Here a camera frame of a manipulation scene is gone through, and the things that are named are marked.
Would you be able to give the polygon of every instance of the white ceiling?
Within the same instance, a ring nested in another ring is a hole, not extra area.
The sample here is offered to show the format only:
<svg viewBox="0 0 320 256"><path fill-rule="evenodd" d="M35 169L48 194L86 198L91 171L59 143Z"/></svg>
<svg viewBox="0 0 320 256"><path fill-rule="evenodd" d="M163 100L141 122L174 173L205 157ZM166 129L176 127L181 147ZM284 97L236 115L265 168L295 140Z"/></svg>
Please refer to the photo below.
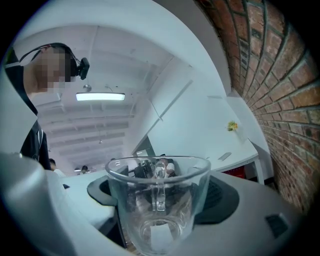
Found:
<svg viewBox="0 0 320 256"><path fill-rule="evenodd" d="M16 41L14 49L20 58L54 42L68 45L78 59L88 58L90 69L86 80L77 77L63 93L42 93L32 99L49 150L74 168L100 167L110 158L122 157L123 139L135 117L137 99L145 95L173 56L134 34L87 25L49 29ZM78 102L76 93L84 92L85 84L91 85L92 92L125 93L125 100Z"/></svg>

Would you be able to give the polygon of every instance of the white table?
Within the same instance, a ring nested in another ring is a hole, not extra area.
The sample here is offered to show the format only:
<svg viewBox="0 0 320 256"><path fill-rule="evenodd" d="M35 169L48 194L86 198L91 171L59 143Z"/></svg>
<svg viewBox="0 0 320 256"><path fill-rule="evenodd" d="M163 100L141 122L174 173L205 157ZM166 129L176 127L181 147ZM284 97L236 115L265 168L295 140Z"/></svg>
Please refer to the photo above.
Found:
<svg viewBox="0 0 320 256"><path fill-rule="evenodd" d="M206 158L211 162L212 171L222 173L240 166L254 163L258 182L263 185L265 184L258 152L249 139L246 139L240 146L233 148L229 152L231 152L231 155L224 161L219 161L218 158L225 152L222 152L219 156L217 156L217 153L207 153Z"/></svg>
<svg viewBox="0 0 320 256"><path fill-rule="evenodd" d="M113 206L101 205L92 199L87 192L87 187L91 182L105 175L107 175L107 172L101 170L60 179L62 184L69 186L65 192L77 206L78 211L96 229L99 229L109 218L112 218L115 211Z"/></svg>

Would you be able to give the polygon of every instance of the small yellow flower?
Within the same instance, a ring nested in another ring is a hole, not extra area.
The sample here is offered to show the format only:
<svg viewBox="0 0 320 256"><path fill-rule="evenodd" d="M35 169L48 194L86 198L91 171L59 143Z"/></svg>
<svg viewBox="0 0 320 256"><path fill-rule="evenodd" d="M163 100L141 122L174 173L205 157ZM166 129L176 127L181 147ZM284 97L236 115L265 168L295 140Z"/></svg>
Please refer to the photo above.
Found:
<svg viewBox="0 0 320 256"><path fill-rule="evenodd" d="M236 129L238 129L238 124L235 121L230 121L228 123L228 131L235 131Z"/></svg>

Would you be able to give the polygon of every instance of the white wall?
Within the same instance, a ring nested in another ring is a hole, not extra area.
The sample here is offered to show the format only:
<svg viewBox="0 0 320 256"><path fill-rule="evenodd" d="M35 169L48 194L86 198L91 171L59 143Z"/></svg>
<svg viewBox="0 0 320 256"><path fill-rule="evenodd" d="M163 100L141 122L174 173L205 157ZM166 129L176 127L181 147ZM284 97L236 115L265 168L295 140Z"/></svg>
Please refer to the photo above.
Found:
<svg viewBox="0 0 320 256"><path fill-rule="evenodd" d="M264 179L274 176L270 151L265 136L249 107L233 89L226 100L243 125L243 130L258 151Z"/></svg>
<svg viewBox="0 0 320 256"><path fill-rule="evenodd" d="M223 97L224 89L215 87L215 82L199 73L190 65L174 57L163 70L147 95L141 96L136 105L136 115L129 124L124 139L125 156L132 155L139 143L159 121L180 94L195 84L203 95Z"/></svg>
<svg viewBox="0 0 320 256"><path fill-rule="evenodd" d="M227 131L240 121L223 98L208 98L193 83L148 133L156 155L219 158L243 140Z"/></svg>
<svg viewBox="0 0 320 256"><path fill-rule="evenodd" d="M194 0L154 0L181 20L199 39L213 61L226 94L231 92L228 62L221 41Z"/></svg>
<svg viewBox="0 0 320 256"><path fill-rule="evenodd" d="M75 176L78 172L75 172L75 167L70 163L65 157L59 155L58 152L51 150L49 153L49 158L55 161L56 167L61 170L67 176Z"/></svg>

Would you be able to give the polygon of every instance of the glass mug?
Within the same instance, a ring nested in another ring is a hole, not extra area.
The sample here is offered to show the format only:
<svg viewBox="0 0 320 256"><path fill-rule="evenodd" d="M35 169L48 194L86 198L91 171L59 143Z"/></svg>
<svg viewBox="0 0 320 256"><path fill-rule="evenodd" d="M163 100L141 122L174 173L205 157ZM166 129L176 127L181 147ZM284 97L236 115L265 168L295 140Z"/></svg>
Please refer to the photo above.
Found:
<svg viewBox="0 0 320 256"><path fill-rule="evenodd" d="M211 163L190 156L129 157L105 167L121 226L144 255L165 255L203 210Z"/></svg>

